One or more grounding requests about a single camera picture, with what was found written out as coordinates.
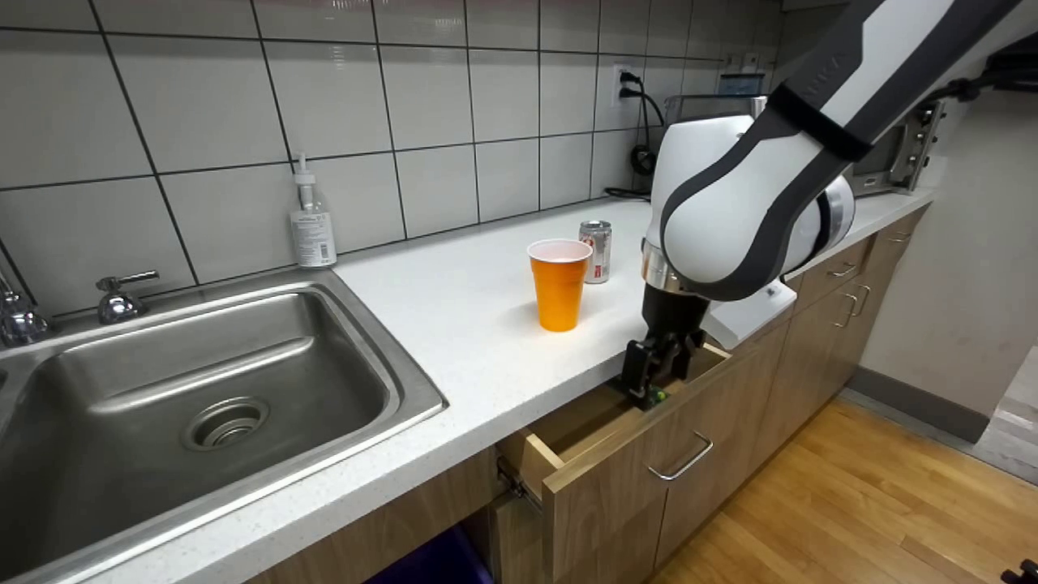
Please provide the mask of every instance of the small can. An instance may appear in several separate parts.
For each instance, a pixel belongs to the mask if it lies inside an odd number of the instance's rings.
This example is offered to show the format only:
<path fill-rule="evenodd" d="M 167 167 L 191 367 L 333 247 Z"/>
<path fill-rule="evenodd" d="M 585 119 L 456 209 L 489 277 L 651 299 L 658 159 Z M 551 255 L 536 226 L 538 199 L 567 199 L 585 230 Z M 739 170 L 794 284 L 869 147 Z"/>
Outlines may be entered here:
<path fill-rule="evenodd" d="M 613 241 L 613 226 L 610 220 L 582 220 L 582 234 L 578 234 L 591 251 L 591 262 L 585 271 L 585 283 L 601 284 L 610 279 L 610 241 Z"/>

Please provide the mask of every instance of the power outlet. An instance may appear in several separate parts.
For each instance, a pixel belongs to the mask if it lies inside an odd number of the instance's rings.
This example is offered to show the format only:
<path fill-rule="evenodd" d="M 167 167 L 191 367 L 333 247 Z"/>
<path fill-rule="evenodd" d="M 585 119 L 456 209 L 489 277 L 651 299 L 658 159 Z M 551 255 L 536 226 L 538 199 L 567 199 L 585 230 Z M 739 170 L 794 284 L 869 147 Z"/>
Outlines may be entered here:
<path fill-rule="evenodd" d="M 637 89 L 637 80 L 644 80 L 644 74 L 637 74 L 637 69 L 630 69 L 630 65 L 613 65 L 613 78 L 617 78 L 617 98 L 624 89 Z"/>

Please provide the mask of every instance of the soap dispenser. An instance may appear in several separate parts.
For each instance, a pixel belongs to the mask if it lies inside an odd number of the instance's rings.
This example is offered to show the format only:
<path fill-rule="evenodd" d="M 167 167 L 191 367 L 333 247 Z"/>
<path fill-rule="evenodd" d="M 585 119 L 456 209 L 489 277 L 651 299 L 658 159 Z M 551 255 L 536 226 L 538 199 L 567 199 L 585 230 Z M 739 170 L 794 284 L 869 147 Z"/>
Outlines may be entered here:
<path fill-rule="evenodd" d="M 333 267 L 333 226 L 329 201 L 318 191 L 315 173 L 305 167 L 305 156 L 295 167 L 300 209 L 288 213 L 292 252 L 302 269 Z"/>

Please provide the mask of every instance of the wooden cabinet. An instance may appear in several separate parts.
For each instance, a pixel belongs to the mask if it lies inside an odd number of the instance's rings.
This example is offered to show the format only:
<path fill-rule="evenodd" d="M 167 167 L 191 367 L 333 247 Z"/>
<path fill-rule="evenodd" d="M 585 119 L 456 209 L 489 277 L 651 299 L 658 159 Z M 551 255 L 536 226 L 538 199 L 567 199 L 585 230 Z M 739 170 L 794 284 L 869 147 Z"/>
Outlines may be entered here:
<path fill-rule="evenodd" d="M 704 381 L 699 400 L 674 410 L 656 433 L 656 464 L 670 479 L 656 563 L 661 563 L 757 469 L 757 424 L 780 363 L 783 327 L 739 346 Z"/>
<path fill-rule="evenodd" d="M 469 520 L 493 499 L 497 455 L 483 451 L 359 522 L 322 538 L 253 584 L 355 584 Z"/>
<path fill-rule="evenodd" d="M 695 357 L 699 381 L 713 381 L 721 352 Z M 610 386 L 551 413 L 499 446 L 502 464 L 538 499 L 545 582 L 645 582 L 664 514 L 670 419 L 699 401 L 699 386 L 673 390 L 651 413 Z"/>
<path fill-rule="evenodd" d="M 651 413 L 598 390 L 502 442 L 505 468 L 538 504 L 483 514 L 497 576 L 645 582 L 843 390 L 914 220 L 803 271 L 793 315 L 700 363 Z"/>
<path fill-rule="evenodd" d="M 780 451 L 843 390 L 867 352 L 884 294 L 918 218 L 921 213 L 912 213 L 879 230 L 872 241 L 850 247 L 794 283 L 803 284 L 806 304 L 794 313 L 784 333 L 783 363 L 757 437 L 757 456 Z"/>
<path fill-rule="evenodd" d="M 757 456 L 770 456 L 842 390 L 836 357 L 852 313 L 852 284 L 843 284 L 793 317 L 770 407 L 758 422 Z"/>

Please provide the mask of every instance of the faucet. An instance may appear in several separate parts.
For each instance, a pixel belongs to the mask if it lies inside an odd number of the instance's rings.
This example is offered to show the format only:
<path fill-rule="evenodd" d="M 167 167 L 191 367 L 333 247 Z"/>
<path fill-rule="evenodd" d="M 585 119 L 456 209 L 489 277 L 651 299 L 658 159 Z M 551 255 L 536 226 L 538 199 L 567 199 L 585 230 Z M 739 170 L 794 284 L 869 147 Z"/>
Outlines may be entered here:
<path fill-rule="evenodd" d="M 49 320 L 0 271 L 0 342 L 6 346 L 36 345 L 49 333 Z"/>

